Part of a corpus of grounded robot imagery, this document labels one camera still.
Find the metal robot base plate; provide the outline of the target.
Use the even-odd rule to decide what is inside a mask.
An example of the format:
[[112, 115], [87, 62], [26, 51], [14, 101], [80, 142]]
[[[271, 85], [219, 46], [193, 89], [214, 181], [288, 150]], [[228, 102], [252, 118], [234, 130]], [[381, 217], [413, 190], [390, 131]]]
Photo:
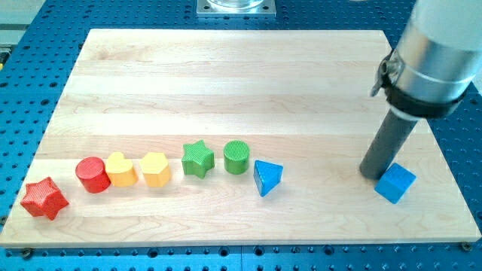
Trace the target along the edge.
[[198, 17], [274, 17], [275, 0], [196, 0]]

